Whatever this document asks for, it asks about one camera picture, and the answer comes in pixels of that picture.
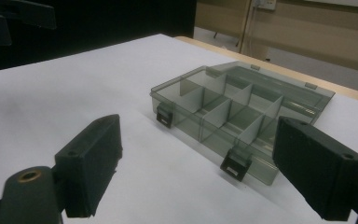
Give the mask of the white table cover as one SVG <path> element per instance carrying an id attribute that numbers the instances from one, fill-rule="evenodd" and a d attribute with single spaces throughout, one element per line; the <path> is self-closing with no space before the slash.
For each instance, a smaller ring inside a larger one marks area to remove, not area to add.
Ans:
<path id="1" fill-rule="evenodd" d="M 152 35 L 0 71 L 0 195 L 20 170 L 50 166 L 93 120 L 120 117 L 123 157 L 91 218 L 64 224 L 324 224 L 283 176 L 264 185 L 222 172 L 207 148 L 160 125 L 150 90 L 238 54 Z"/>

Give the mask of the transparent grey compartment box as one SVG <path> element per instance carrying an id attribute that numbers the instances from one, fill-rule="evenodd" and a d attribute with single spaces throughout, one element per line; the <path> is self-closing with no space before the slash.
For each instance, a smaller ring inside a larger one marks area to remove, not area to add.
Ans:
<path id="1" fill-rule="evenodd" d="M 279 173 L 272 152 L 281 116 L 313 124 L 333 91 L 243 62 L 202 66 L 151 89 L 157 121 L 175 127 L 224 160 L 241 181 L 271 185 Z"/>

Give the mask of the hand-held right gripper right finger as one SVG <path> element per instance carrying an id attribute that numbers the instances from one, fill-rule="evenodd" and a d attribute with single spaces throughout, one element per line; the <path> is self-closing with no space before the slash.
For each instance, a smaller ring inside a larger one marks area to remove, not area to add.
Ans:
<path id="1" fill-rule="evenodd" d="M 280 117 L 272 159 L 323 219 L 358 214 L 358 153 L 305 121 Z"/>

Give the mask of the black curtain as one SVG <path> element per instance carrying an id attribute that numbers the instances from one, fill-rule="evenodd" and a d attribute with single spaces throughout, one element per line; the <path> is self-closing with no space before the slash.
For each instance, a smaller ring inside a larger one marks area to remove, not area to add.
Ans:
<path id="1" fill-rule="evenodd" d="M 51 60 L 143 36 L 194 34 L 197 0 L 26 0 L 55 8 L 54 30 L 7 18 L 12 44 L 0 70 Z"/>

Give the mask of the white wall socket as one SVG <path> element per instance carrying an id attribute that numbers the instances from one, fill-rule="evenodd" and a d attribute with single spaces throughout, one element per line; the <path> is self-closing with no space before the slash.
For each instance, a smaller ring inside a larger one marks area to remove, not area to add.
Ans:
<path id="1" fill-rule="evenodd" d="M 277 0 L 255 0 L 255 7 L 271 10 L 273 11 L 276 8 Z"/>

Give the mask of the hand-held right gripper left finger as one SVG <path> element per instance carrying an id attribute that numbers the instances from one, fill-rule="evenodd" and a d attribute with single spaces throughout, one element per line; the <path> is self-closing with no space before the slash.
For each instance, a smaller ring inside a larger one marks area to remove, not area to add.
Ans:
<path id="1" fill-rule="evenodd" d="M 96 214 L 122 158 L 119 115 L 94 120 L 55 155 L 59 205 L 68 217 Z"/>

